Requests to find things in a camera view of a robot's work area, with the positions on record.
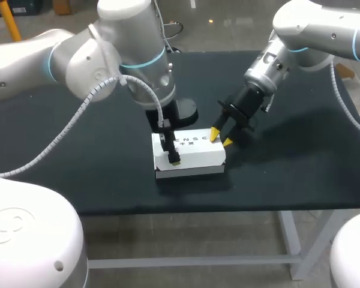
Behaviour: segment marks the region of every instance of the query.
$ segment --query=gray floor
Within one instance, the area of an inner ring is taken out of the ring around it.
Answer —
[[[191,0],[160,0],[159,3],[165,22],[173,20],[185,25],[184,31],[170,43],[187,52],[261,49],[271,31],[272,16],[285,0],[195,0],[195,8],[191,7]],[[360,8],[360,0],[321,3]],[[77,6],[75,15],[64,17],[54,15],[47,6],[39,16],[21,17],[16,21],[23,38],[51,28],[79,32],[97,18],[95,6],[95,0],[85,1]],[[9,34],[0,19],[0,43],[8,41]],[[344,83],[360,112],[360,63],[337,61],[357,73],[354,79]],[[319,213],[295,212],[302,241]],[[274,212],[84,218],[83,225],[90,259],[285,253]],[[330,247],[309,279],[298,283],[291,282],[284,265],[96,270],[91,271],[91,282],[92,287],[99,288],[330,288],[329,251]]]

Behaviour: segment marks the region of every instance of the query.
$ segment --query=black table top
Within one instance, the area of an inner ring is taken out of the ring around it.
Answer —
[[[218,99],[243,84],[257,52],[171,55],[178,96],[195,99],[209,128]],[[360,118],[339,81],[344,102]],[[80,105],[49,86],[0,104],[0,172],[33,159]],[[151,131],[126,89],[93,103],[43,161],[13,179],[51,188],[80,214],[360,208],[360,132],[332,91],[329,69],[294,71],[255,133],[227,148],[226,172],[156,181]]]

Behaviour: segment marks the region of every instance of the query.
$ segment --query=yellow pole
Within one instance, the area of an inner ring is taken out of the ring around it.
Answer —
[[[8,6],[7,0],[0,0],[0,13],[7,24],[8,30],[10,31],[13,41],[21,41],[20,32],[14,21],[10,7]]]

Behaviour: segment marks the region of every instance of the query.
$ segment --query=white cable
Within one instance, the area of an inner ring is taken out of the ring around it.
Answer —
[[[352,122],[352,124],[360,131],[360,124],[354,119],[354,117],[352,116],[352,114],[349,112],[347,106],[344,104],[343,99],[341,98],[341,95],[338,91],[337,88],[337,83],[336,83],[336,77],[335,77],[335,68],[334,68],[334,63],[331,62],[330,64],[330,68],[331,68],[331,79],[332,79],[332,86],[334,88],[334,92],[336,95],[336,99],[337,101],[340,103],[341,108],[343,108],[344,112],[346,113],[348,119]]]
[[[151,87],[149,87],[145,82],[141,81],[139,78],[136,78],[136,77],[130,76],[130,75],[123,75],[123,77],[127,81],[131,81],[131,82],[134,82],[134,83],[140,85],[152,97],[152,100],[154,101],[156,108],[157,108],[157,112],[158,112],[158,126],[163,127],[163,125],[164,125],[163,110],[161,109],[160,101],[159,101],[157,95],[155,94],[155,92],[151,89]],[[84,113],[85,109],[87,109],[88,105],[91,103],[91,101],[95,97],[96,93],[98,91],[100,91],[101,89],[103,89],[106,85],[108,85],[112,82],[115,82],[117,80],[118,80],[118,78],[111,77],[111,78],[103,81],[99,85],[97,85],[89,93],[89,95],[85,98],[84,102],[80,105],[79,109],[73,115],[72,119],[68,122],[68,124],[64,127],[64,129],[59,133],[59,135],[57,135],[57,137],[54,138],[54,140],[47,146],[47,148],[45,148],[40,154],[37,155],[36,158],[34,158],[32,161],[25,164],[24,166],[14,169],[9,172],[0,173],[0,178],[7,178],[7,177],[11,177],[11,176],[20,174],[20,173],[28,170],[29,168],[35,166],[38,162],[40,162],[68,134],[68,132],[73,127],[73,125],[77,122],[77,120],[79,120],[80,116]]]
[[[268,113],[268,111],[270,110],[270,108],[271,108],[271,106],[272,106],[272,103],[273,103],[273,101],[274,101],[274,98],[275,98],[275,94],[271,96],[271,99],[270,99],[268,105],[267,105],[266,108],[265,108],[265,112]]]
[[[123,77],[127,81],[131,81],[131,82],[134,82],[134,83],[140,85],[151,96],[153,102],[155,103],[156,110],[158,113],[157,125],[160,128],[162,128],[164,126],[164,115],[163,115],[163,110],[161,108],[160,100],[158,99],[156,93],[152,90],[151,87],[149,87],[144,81],[140,80],[139,78],[136,78],[131,75],[123,75]]]
[[[158,17],[160,18],[161,33],[163,34],[164,41],[165,41],[165,43],[167,44],[169,50],[173,53],[172,47],[169,45],[168,40],[167,40],[167,37],[166,37],[166,33],[165,33],[165,31],[164,31],[163,18],[162,18],[162,16],[161,16],[160,9],[158,8],[158,5],[157,5],[156,0],[154,0],[154,3],[155,3],[155,7],[156,7],[156,9],[157,9]]]

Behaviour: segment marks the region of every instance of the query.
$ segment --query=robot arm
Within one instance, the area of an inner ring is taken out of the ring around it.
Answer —
[[[236,125],[230,135],[250,127],[250,119],[266,97],[299,66],[317,71],[334,55],[360,61],[360,11],[328,8],[308,0],[292,0],[282,6],[273,21],[274,32],[265,49],[244,75],[245,87],[220,102],[223,109],[211,130],[211,141],[218,136],[229,117]]]
[[[123,72],[145,82],[157,96],[163,127],[158,126],[158,103],[152,93],[128,82],[153,132],[161,133],[170,163],[179,162],[173,131],[193,124],[197,109],[192,100],[175,100],[173,65],[168,63],[151,0],[99,0],[97,10],[99,19],[77,35],[56,29],[0,45],[0,101],[51,83],[65,85],[84,100],[104,80],[118,76],[123,80]],[[94,101],[108,97],[115,86],[113,82],[103,87]]]

